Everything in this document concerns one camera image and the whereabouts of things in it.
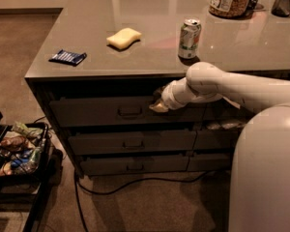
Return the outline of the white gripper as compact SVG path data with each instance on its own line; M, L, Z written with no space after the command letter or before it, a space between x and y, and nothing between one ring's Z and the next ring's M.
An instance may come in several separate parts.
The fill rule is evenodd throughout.
M195 94L188 86L185 78L173 80L165 88L164 86L157 88L153 96L156 98L161 96L161 100L149 105L149 108L157 113L166 113L168 109L180 109L195 98Z

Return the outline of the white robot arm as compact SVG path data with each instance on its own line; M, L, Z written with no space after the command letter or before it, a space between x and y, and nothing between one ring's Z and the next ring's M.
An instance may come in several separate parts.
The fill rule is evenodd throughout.
M198 62L150 105L167 112L225 98L253 112L232 163L228 232L290 232L290 81Z

